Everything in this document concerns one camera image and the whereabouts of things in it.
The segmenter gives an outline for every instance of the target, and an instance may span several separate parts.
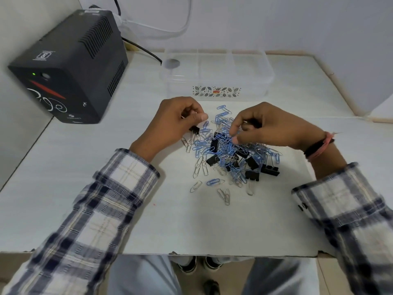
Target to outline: white desk surface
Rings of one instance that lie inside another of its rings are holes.
[[[330,80],[310,57],[269,56],[276,82],[261,101],[269,101],[330,131],[343,131],[337,144],[349,160],[363,164],[382,192],[393,183],[392,159],[382,156],[393,141],[393,126],[355,118]],[[30,251],[55,230],[77,193],[91,180],[114,149],[128,148],[155,114],[164,97],[153,60],[138,53],[129,64],[102,122],[70,125],[54,119],[0,193],[0,251]],[[219,104],[201,103],[213,119]],[[231,102],[238,113],[252,105]],[[124,253],[211,254],[234,256],[315,256],[333,253],[319,232],[297,208],[291,188],[311,180],[301,153],[279,149],[278,177],[261,174],[256,195],[232,186],[231,205],[216,189],[203,185],[189,193],[195,158],[178,143],[152,164],[161,179],[133,221]]]

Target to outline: bracelet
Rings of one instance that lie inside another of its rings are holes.
[[[306,151],[304,151],[304,155],[306,156],[307,160],[310,161],[313,158],[316,158],[320,156],[323,151],[326,150],[327,146],[329,146],[330,143],[334,142],[334,133],[326,133],[326,138],[323,140],[318,141],[317,143],[312,144],[310,147],[307,148]]]

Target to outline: plastic container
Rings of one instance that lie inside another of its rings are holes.
[[[265,95],[274,72],[264,51],[165,49],[160,78],[168,98],[255,101]]]

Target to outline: person's left hand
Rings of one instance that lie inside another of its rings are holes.
[[[165,99],[130,150],[151,162],[157,153],[180,140],[191,126],[207,119],[208,115],[192,97]]]

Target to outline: tile floor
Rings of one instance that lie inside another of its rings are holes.
[[[29,258],[29,253],[7,254],[0,253],[0,293],[21,263]],[[337,260],[334,258],[319,258],[318,277],[320,279],[320,295],[351,295],[348,282]],[[221,294],[239,295],[251,269],[253,260],[228,263],[215,273],[206,271],[199,260],[196,272],[190,276],[184,275],[179,268],[174,267],[182,286],[184,295],[203,295],[202,284],[209,278],[220,285]],[[100,288],[99,295],[106,295],[106,281]]]

